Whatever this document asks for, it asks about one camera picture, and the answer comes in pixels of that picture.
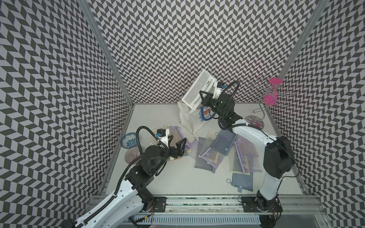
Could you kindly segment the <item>small grey blue pouch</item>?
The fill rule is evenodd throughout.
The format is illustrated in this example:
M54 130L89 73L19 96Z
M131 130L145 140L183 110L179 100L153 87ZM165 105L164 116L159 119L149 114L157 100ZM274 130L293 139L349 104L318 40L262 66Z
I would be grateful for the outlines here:
M226 182L231 186L237 188L239 193L242 193L243 190L253 191L253 174L246 173L233 173L231 179L227 179Z

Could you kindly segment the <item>purple mesh pencil pouch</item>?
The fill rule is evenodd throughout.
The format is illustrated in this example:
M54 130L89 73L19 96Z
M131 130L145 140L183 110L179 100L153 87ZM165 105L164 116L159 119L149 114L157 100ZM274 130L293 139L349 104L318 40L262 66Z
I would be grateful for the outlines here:
M217 169L225 158L225 155L210 146L205 146L202 148L199 157L204 159L213 168Z

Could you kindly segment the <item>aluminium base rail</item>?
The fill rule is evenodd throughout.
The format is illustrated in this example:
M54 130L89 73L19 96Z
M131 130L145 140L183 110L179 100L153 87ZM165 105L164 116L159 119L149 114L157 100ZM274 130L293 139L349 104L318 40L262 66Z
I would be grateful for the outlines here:
M285 221L285 216L314 219L314 226L331 228L319 199L314 195L280 195L260 211L254 195L157 195L153 208L132 216L140 227L265 225Z

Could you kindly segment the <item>right purple mesh pouch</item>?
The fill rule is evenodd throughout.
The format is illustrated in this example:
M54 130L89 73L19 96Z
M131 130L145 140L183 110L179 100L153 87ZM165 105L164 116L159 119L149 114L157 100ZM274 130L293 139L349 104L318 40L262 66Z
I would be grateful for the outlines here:
M234 142L239 165L243 173L261 172L259 155L253 143L246 139L239 139Z

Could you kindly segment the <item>clear white mesh pouch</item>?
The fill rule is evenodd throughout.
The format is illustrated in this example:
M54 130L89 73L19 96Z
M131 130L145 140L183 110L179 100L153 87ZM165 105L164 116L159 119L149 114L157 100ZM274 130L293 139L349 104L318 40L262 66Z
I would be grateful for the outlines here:
M217 79L208 71L202 70L191 87L182 97L182 101L188 105L191 110L196 110L202 100L200 91L209 92L216 81Z

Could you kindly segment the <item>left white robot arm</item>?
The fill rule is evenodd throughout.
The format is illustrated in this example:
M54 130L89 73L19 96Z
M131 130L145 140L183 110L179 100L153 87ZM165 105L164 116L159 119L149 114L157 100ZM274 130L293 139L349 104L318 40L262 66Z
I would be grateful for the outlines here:
M143 150L139 139L141 130L146 130L157 144ZM140 156L128 164L114 192L78 219L63 221L61 227L116 228L139 212L152 208L154 197L147 186L162 172L170 158L183 156L187 143L187 139L183 138L171 146L174 137L169 133L168 128L157 129L154 133L146 126L139 127L136 131L136 144Z

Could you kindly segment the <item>blue white ceramic bowl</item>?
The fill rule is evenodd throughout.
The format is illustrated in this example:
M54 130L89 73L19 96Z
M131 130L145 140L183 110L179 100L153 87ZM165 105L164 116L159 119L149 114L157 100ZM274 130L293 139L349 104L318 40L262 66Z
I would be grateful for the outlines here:
M137 146L136 133L125 134L120 142L121 146L125 149L131 149Z

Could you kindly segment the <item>white canvas bag blue handles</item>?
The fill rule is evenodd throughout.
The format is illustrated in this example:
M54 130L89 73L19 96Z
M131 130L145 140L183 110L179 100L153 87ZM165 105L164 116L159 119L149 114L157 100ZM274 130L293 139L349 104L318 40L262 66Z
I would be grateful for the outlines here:
M215 113L207 106L200 105L196 110L192 110L182 100L178 101L177 104L180 122L192 134L197 133L215 116Z

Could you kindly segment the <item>large purple trim mesh pouch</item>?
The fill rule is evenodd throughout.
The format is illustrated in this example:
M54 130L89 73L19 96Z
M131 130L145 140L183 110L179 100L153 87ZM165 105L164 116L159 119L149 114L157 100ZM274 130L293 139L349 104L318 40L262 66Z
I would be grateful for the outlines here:
M184 139L185 137L183 136L182 132L181 132L181 128L178 126L170 126L169 127L169 131L170 134L169 136L173 136L173 139L171 140L171 142L169 143L169 146L172 147L176 147L176 143L181 141L182 139ZM188 151L191 149L189 142L187 141L185 144L185 148L184 148L184 154L183 156L187 156L188 155Z

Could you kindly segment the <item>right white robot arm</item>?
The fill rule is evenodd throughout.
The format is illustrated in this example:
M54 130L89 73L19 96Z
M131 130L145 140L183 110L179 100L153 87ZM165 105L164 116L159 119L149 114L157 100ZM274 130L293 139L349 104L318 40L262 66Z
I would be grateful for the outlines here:
M266 173L254 200L255 207L260 212L282 212L278 191L283 178L287 178L286 174L298 164L288 138L269 135L235 113L233 97L240 84L239 80L230 83L217 98L213 93L199 91L201 105L211 108L218 115L218 126L223 131L242 136L263 151L263 168Z

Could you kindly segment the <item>grey mesh flat pouch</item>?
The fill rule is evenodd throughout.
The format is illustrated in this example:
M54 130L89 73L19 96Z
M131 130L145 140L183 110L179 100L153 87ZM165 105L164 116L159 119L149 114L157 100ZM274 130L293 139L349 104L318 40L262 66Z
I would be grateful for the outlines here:
M213 143L212 138L199 137L198 149L195 159L195 168L215 173L216 169L208 162L206 151Z

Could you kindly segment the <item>grey blue mesh pouch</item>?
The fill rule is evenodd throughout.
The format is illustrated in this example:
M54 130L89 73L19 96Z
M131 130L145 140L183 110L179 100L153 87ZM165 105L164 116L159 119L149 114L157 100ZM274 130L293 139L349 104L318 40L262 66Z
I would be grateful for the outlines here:
M221 130L214 140L211 148L217 152L227 156L230 152L233 143L236 139L236 134L229 130Z

